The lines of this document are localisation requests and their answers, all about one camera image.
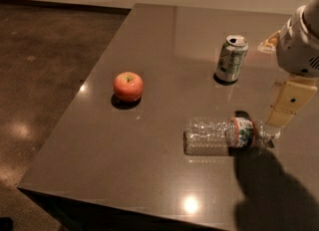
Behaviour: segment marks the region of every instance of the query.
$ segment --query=soda can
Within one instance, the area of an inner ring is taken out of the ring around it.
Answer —
[[[240,35],[227,36],[221,47],[215,80],[223,85],[237,82],[243,59],[248,51],[247,39]]]

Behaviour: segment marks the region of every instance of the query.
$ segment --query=concrete floor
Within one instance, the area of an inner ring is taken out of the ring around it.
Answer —
[[[64,228],[16,185],[126,14],[0,4],[0,217]]]

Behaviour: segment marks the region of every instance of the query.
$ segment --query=gray tabletop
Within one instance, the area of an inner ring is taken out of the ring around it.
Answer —
[[[274,82],[288,74],[257,46],[288,18],[137,4],[19,188],[227,230],[314,227],[317,96],[260,155],[191,157],[182,148],[192,117],[243,110],[265,118]],[[212,75],[229,34],[245,36],[249,50],[238,82],[226,87]],[[113,79],[125,71],[140,74],[145,90],[122,110],[112,104]]]

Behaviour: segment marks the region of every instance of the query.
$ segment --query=red apple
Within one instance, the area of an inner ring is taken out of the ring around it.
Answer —
[[[113,81],[114,94],[119,100],[132,103],[139,100],[143,92],[142,78],[132,72],[124,72]]]

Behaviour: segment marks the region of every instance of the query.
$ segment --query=water bottle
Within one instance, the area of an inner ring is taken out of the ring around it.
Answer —
[[[228,155],[230,148],[265,147],[275,135],[264,129],[264,122],[249,117],[191,119],[184,132],[186,155]]]

